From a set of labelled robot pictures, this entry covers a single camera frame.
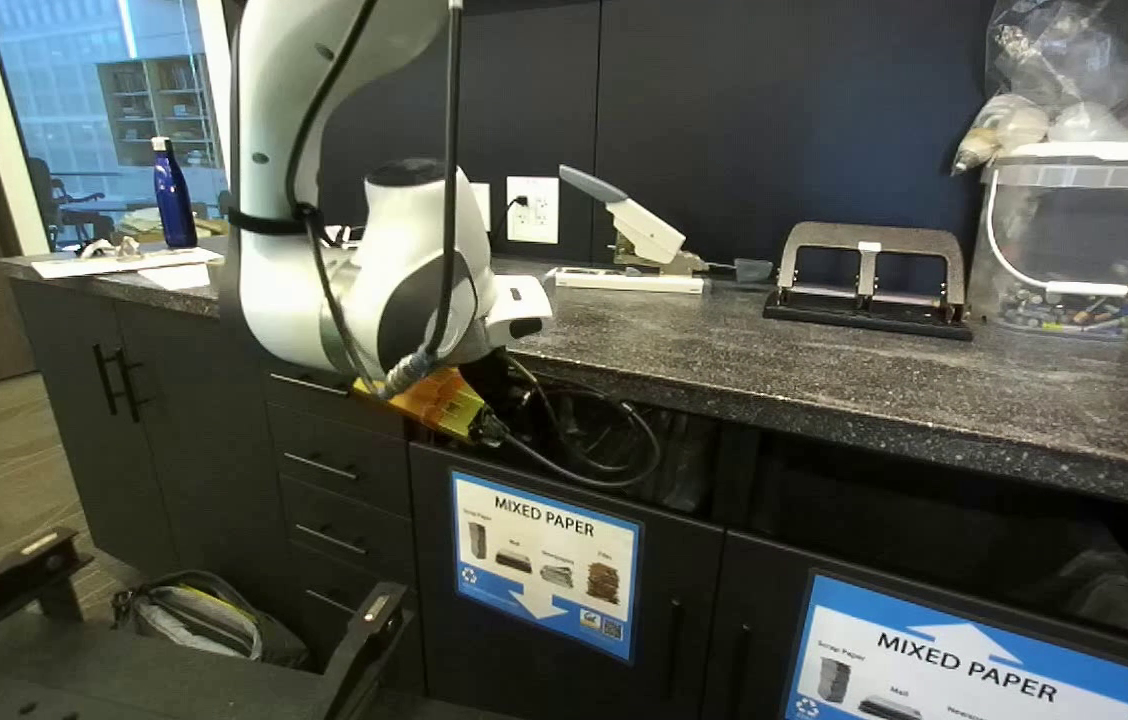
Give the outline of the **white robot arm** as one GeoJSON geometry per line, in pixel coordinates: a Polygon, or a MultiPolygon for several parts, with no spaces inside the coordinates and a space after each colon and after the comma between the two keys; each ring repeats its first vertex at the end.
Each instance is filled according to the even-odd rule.
{"type": "Polygon", "coordinates": [[[399,396],[551,321],[550,287],[491,268],[459,145],[463,0],[250,0],[233,46],[238,305],[276,359],[399,396]],[[443,45],[441,150],[366,177],[366,218],[321,209],[334,112],[443,45]]]}

